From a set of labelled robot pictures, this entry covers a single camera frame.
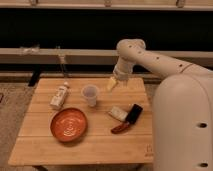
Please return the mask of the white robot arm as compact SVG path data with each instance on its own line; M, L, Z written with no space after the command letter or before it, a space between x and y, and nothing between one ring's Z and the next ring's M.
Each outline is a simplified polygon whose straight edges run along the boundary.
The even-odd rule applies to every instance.
M213 171L213 71L148 51L141 39L123 39L116 51L116 80L126 81L136 64L162 78L153 98L153 170Z

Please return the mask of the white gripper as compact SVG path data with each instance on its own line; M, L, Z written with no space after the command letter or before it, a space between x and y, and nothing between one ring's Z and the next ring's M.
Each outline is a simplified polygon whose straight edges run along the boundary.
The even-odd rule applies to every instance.
M114 77L111 77L107 84L107 90L112 91L113 88L117 85L118 81L127 81L129 76L129 69L127 67L121 67L118 66L114 67L113 70Z

